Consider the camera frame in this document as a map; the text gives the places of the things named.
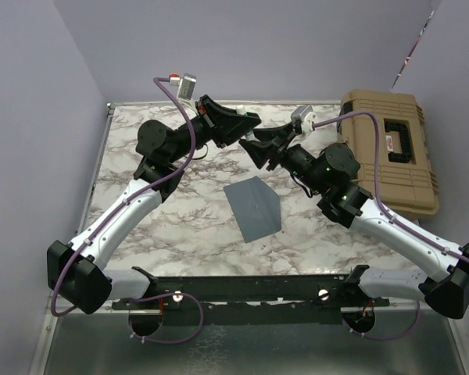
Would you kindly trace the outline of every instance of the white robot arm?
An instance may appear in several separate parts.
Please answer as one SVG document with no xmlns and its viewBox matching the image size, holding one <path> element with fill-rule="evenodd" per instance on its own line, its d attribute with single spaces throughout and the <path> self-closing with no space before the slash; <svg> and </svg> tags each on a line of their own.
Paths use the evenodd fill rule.
<svg viewBox="0 0 469 375">
<path fill-rule="evenodd" d="M 353 183 L 360 164 L 347 145 L 329 145 L 316 158 L 308 153 L 295 140 L 315 126 L 309 124 L 312 113 L 310 106 L 299 107 L 291 123 L 255 129 L 258 141 L 239 143 L 259 169 L 266 163 L 267 170 L 281 166 L 321 195 L 317 206 L 328 219 L 378 239 L 420 267 L 392 271 L 358 266 L 349 281 L 354 280 L 365 295 L 425 301 L 444 316 L 461 318 L 469 305 L 469 243 L 460 246 L 427 232 Z"/>
</svg>

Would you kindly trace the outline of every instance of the tan plastic case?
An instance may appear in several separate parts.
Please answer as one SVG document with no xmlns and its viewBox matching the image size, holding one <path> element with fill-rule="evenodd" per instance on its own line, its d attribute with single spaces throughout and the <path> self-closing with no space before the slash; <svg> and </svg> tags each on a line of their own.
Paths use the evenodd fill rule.
<svg viewBox="0 0 469 375">
<path fill-rule="evenodd" d="M 341 114 L 370 111 L 378 119 L 381 141 L 381 200 L 407 219 L 426 219 L 439 209 L 438 183 L 431 170 L 424 136 L 424 115 L 413 95 L 353 90 L 341 103 Z M 368 116 L 338 124 L 342 140 L 361 167 L 357 183 L 374 189 L 374 125 Z"/>
</svg>

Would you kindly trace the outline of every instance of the case handle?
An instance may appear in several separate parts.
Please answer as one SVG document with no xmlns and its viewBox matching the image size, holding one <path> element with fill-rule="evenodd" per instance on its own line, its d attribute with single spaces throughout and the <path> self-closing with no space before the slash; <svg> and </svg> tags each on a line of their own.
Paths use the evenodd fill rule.
<svg viewBox="0 0 469 375">
<path fill-rule="evenodd" d="M 410 141 L 408 127 L 404 123 L 385 121 L 384 128 L 386 133 L 389 131 L 397 131 L 399 133 L 399 142 L 401 143 L 401 153 L 390 152 L 388 154 L 389 161 L 392 163 L 410 162 L 414 156 L 414 152 L 412 150 L 412 143 Z"/>
</svg>

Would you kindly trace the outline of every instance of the cable clip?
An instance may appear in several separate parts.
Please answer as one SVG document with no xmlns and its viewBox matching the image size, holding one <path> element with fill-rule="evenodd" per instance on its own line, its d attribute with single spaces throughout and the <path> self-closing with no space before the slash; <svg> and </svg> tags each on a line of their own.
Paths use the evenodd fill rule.
<svg viewBox="0 0 469 375">
<path fill-rule="evenodd" d="M 391 219 L 389 219 L 389 223 L 394 224 L 394 222 L 396 221 L 396 217 L 398 217 L 398 214 L 394 212 L 391 216 Z"/>
</svg>

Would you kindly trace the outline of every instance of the red label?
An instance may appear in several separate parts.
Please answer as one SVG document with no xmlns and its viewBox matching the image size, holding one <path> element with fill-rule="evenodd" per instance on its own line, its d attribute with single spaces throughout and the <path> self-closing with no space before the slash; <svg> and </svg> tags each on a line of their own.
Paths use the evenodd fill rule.
<svg viewBox="0 0 469 375">
<path fill-rule="evenodd" d="M 392 144 L 392 137 L 390 135 L 385 136 L 385 145 L 388 148 L 388 151 L 394 152 L 394 145 Z"/>
</svg>

